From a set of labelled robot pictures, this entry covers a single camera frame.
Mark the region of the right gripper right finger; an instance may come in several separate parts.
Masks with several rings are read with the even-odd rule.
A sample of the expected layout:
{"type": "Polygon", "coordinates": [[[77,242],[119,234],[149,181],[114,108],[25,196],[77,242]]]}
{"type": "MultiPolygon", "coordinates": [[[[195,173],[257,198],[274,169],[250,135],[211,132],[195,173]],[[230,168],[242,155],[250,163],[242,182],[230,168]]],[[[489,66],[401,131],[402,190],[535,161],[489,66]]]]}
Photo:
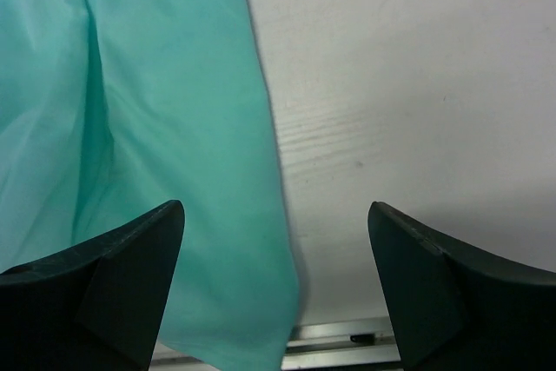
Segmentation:
{"type": "Polygon", "coordinates": [[[367,228],[406,370],[553,370],[555,274],[453,238],[384,202],[367,228]]]}

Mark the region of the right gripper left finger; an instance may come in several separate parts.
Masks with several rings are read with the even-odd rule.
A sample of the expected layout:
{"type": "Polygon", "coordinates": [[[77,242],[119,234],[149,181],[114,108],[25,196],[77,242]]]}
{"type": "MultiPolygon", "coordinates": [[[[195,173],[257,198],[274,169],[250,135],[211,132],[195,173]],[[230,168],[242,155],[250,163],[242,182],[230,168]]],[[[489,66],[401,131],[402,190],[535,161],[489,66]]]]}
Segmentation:
{"type": "Polygon", "coordinates": [[[146,370],[182,244],[177,200],[1,274],[3,370],[146,370]]]}

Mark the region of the mint green t-shirt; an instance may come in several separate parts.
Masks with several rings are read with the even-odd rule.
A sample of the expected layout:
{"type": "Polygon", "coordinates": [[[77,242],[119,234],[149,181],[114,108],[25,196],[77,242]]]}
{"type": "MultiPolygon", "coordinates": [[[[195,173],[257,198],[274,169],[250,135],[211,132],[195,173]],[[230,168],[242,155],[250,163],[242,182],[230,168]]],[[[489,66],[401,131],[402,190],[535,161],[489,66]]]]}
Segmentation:
{"type": "Polygon", "coordinates": [[[168,200],[160,340],[279,369],[299,286],[247,0],[1,0],[2,268],[168,200]]]}

